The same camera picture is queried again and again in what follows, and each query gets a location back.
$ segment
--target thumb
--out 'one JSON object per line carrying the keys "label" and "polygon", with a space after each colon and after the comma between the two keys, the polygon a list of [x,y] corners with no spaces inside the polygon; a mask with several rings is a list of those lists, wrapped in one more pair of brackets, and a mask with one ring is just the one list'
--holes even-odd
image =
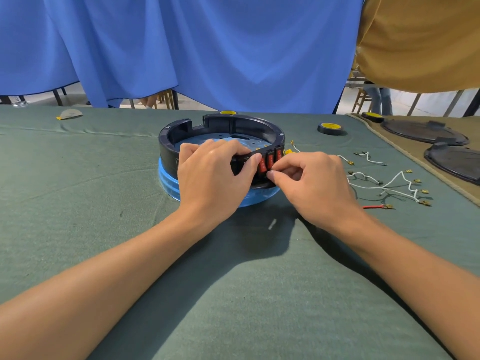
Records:
{"label": "thumb", "polygon": [[267,172],[267,177],[271,180],[277,187],[279,187],[285,196],[289,195],[289,192],[294,184],[297,182],[290,178],[285,173],[279,172],[277,170],[270,170]]}
{"label": "thumb", "polygon": [[254,179],[254,175],[257,172],[258,163],[260,163],[260,159],[262,158],[261,154],[255,154],[248,158],[248,160],[243,164],[243,168],[241,169],[240,173],[238,173],[237,177],[240,178],[241,181],[249,181],[252,182]]}

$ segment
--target green table surface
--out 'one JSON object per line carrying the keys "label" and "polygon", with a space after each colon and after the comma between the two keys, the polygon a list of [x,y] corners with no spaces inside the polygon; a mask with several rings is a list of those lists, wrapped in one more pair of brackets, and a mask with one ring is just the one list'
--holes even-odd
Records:
{"label": "green table surface", "polygon": [[[202,111],[0,106],[0,303],[147,230],[178,207],[160,187],[158,133]],[[370,213],[480,275],[479,209],[344,115],[254,114],[302,151],[389,181],[412,169],[432,207],[357,189]],[[318,133],[336,122],[345,136]],[[354,152],[367,150],[368,163]],[[358,181],[360,185],[369,183]],[[404,182],[399,189],[406,191]],[[268,229],[273,219],[276,224]],[[137,301],[90,359],[448,359],[396,295],[278,193],[239,209]]]}

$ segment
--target person's left hand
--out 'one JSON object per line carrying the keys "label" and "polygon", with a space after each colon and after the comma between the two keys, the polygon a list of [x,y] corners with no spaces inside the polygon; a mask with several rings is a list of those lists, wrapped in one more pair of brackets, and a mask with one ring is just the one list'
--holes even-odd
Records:
{"label": "person's left hand", "polygon": [[183,143],[178,157],[179,211],[210,232],[229,218],[248,193],[261,155],[255,154],[234,175],[232,156],[250,153],[238,140]]}

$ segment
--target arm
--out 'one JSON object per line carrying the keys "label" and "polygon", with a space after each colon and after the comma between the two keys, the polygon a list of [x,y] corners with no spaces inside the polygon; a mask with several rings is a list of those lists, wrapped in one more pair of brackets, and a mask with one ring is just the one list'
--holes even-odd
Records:
{"label": "arm", "polygon": [[269,178],[306,220],[352,248],[458,360],[478,359],[480,278],[366,214],[352,195],[337,156],[289,154],[273,169]]}
{"label": "arm", "polygon": [[224,140],[183,144],[180,208],[141,235],[2,304],[0,359],[85,359],[169,266],[235,212],[259,162],[254,155],[234,176],[231,157],[250,152],[245,149]]}

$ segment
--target jeans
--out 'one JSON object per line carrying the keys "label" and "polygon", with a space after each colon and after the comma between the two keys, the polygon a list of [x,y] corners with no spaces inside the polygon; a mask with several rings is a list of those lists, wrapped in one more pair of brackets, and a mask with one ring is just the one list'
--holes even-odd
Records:
{"label": "jeans", "polygon": [[389,88],[367,87],[367,85],[364,85],[363,90],[371,97],[371,111],[373,113],[382,116],[393,115]]}

